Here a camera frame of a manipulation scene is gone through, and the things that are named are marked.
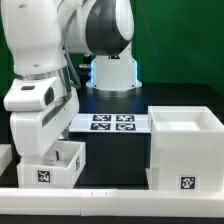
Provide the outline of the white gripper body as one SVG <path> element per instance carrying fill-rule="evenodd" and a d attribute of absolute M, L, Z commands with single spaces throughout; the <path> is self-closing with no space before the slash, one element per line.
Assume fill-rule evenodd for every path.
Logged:
<path fill-rule="evenodd" d="M 10 126 L 21 157 L 42 157 L 57 141 L 79 111 L 77 92 L 72 89 L 60 106 L 51 104 L 37 112 L 13 112 Z"/>

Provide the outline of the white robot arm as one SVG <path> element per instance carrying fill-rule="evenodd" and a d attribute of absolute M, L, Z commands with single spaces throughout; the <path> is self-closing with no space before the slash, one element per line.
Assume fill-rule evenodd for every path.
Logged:
<path fill-rule="evenodd" d="M 0 0 L 15 78 L 4 98 L 18 154 L 41 157 L 78 113 L 71 54 L 90 54 L 88 87 L 126 92 L 140 86 L 130 53 L 130 0 Z"/>

